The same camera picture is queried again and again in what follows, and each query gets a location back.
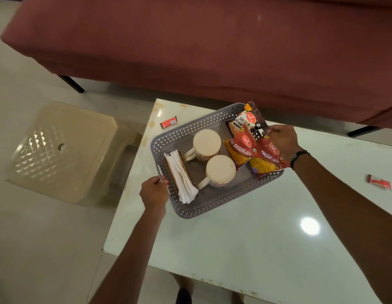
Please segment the person's left leg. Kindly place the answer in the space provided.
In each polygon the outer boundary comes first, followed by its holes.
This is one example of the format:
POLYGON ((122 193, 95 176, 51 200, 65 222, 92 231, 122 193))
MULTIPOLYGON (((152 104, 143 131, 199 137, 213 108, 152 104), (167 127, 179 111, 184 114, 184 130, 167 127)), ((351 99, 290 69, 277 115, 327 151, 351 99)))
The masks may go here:
POLYGON ((175 304, 192 304, 193 281, 188 277, 170 273, 179 286, 175 304))

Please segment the stack of white paper napkins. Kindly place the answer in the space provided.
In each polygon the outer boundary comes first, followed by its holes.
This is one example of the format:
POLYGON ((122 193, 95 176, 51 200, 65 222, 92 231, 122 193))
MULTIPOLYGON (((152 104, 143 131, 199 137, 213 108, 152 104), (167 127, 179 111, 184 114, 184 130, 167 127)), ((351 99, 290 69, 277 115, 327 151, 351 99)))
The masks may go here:
POLYGON ((183 204, 192 203, 199 193, 199 190, 193 185, 178 150, 164 153, 164 157, 176 188, 178 189, 180 202, 183 204))

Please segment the beige plastic stool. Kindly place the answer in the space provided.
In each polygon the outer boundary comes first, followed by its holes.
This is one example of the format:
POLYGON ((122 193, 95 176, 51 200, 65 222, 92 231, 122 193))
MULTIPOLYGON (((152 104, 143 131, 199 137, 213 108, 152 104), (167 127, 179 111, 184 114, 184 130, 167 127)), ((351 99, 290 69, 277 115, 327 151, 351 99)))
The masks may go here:
POLYGON ((115 211, 142 137, 130 122, 53 102, 40 109, 13 153, 6 181, 115 211))

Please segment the black wristband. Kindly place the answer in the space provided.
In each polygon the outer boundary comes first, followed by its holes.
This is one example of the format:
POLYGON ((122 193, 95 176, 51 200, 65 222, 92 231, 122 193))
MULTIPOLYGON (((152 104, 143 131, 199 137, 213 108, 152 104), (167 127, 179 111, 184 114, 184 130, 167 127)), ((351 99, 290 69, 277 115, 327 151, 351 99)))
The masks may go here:
POLYGON ((307 150, 305 150, 305 149, 296 152, 296 153, 292 156, 292 160, 291 160, 291 162, 290 162, 290 168, 291 168, 292 170, 295 170, 295 163, 296 163, 296 161, 297 161, 301 156, 306 155, 306 154, 307 154, 307 155, 311 155, 311 154, 310 154, 307 150))

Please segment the grey perforated plastic basket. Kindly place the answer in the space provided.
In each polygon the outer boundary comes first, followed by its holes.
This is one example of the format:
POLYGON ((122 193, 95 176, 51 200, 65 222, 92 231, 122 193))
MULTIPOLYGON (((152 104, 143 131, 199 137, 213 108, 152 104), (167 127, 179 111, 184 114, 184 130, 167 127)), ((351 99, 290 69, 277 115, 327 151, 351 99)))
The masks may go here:
POLYGON ((220 188, 208 185, 207 188, 201 189, 195 199, 189 204, 184 204, 179 200, 178 188, 174 183, 174 176, 168 167, 165 154, 178 150, 182 157, 190 150, 196 133, 203 129, 212 129, 224 140, 231 138, 232 135, 228 122, 236 118, 244 105, 243 103, 234 103, 216 110, 172 130, 163 132, 155 136, 150 142, 150 150, 155 165, 160 167, 160 173, 165 175, 165 178, 169 181, 169 198, 174 211, 179 217, 191 219, 207 213, 283 175, 283 171, 274 171, 259 179, 255 179, 251 167, 246 163, 237 171, 235 178, 229 184, 220 188))

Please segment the person's left hand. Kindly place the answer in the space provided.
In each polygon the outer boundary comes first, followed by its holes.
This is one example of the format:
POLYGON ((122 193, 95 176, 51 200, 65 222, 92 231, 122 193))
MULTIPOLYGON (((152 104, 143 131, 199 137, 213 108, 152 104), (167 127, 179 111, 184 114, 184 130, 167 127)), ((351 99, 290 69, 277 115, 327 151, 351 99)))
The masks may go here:
POLYGON ((139 193, 145 211, 166 213, 166 203, 169 198, 168 187, 163 184, 153 184, 153 177, 142 183, 139 193))

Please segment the maroon sofa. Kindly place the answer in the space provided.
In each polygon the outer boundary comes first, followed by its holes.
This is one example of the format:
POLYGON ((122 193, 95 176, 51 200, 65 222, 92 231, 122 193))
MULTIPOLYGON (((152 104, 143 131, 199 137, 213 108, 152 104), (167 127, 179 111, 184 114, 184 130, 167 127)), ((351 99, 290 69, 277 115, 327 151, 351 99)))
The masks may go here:
POLYGON ((392 0, 23 0, 1 40, 59 76, 392 129, 392 0))

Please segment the person's right hand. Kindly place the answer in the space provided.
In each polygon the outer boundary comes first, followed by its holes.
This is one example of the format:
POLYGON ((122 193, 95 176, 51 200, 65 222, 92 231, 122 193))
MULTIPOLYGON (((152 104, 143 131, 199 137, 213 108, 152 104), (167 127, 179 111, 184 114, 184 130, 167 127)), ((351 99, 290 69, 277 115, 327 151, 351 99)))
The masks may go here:
POLYGON ((290 163, 292 156, 296 152, 303 150, 298 143, 295 128, 291 125, 274 126, 280 126, 280 137, 271 137, 272 143, 279 150, 282 159, 290 163))

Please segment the dark peanut snack packet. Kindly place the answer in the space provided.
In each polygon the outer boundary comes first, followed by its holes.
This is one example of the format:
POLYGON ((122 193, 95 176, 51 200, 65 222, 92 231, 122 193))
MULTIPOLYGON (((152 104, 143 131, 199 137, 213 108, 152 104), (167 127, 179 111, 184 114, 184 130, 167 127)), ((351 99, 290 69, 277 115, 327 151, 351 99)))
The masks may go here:
POLYGON ((271 139, 269 136, 269 126, 262 116, 259 108, 253 101, 246 103, 237 117, 228 122, 229 130, 233 137, 243 130, 244 125, 255 141, 260 139, 271 139))

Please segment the cream ceramic mug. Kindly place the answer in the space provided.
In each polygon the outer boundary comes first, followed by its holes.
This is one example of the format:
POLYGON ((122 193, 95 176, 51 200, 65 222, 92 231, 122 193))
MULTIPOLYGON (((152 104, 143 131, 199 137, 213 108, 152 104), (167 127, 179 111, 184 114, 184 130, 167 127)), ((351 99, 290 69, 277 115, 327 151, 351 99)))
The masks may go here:
POLYGON ((197 185, 201 190, 206 186, 214 188, 229 184, 235 177, 237 169, 234 161, 225 155, 213 156, 206 165, 206 177, 197 185))
POLYGON ((206 163, 219 153, 222 141, 219 134, 212 129, 203 129, 193 137, 193 147, 184 155, 185 161, 197 159, 206 163))

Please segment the red and yellow snack packet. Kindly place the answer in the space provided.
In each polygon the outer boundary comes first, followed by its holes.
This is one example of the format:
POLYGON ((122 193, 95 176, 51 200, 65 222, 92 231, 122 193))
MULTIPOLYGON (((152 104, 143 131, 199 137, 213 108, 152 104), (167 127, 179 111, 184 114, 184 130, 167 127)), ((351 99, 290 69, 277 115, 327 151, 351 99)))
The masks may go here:
POLYGON ((252 158, 260 158, 260 150, 251 131, 240 130, 235 137, 224 140, 224 146, 234 162, 236 171, 252 158))
POLYGON ((256 142, 259 148, 258 153, 248 161, 255 179, 290 168, 290 163, 282 159, 280 151, 275 147, 269 135, 258 138, 256 142))

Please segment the brown napkin holder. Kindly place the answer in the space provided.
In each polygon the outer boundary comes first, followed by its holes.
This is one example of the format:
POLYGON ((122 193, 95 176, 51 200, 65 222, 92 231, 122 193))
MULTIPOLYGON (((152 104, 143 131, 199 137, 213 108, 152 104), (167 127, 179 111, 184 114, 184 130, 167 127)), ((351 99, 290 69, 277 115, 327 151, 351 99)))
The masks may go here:
POLYGON ((195 171, 193 171, 193 165, 192 165, 192 163, 188 163, 187 161, 185 161, 185 159, 184 159, 184 154, 183 153, 181 153, 179 150, 178 150, 178 152, 179 152, 179 154, 181 155, 181 157, 182 157, 182 159, 183 159, 183 163, 184 163, 184 165, 185 165, 185 168, 186 168, 186 170, 187 170, 187 172, 188 172, 188 174, 189 174, 189 176, 190 176, 190 179, 191 179, 191 181, 192 181, 192 183, 193 183, 193 185, 196 187, 196 184, 195 184, 195 180, 194 180, 194 178, 195 178, 195 171))

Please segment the person's right forearm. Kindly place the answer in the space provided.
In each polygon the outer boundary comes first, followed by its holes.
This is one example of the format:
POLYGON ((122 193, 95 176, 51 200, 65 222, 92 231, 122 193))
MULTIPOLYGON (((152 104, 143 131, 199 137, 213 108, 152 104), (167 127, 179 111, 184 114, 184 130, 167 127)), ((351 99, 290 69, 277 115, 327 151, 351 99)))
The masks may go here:
POLYGON ((392 215, 330 173, 311 155, 294 172, 382 304, 392 304, 392 215))

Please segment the person's left forearm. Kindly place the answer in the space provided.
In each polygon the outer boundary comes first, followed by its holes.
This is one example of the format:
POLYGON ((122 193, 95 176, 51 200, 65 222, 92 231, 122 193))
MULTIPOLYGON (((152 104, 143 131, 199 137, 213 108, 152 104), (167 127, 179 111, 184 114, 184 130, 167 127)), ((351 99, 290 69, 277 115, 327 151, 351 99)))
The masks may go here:
POLYGON ((137 304, 165 206, 146 208, 89 304, 137 304))

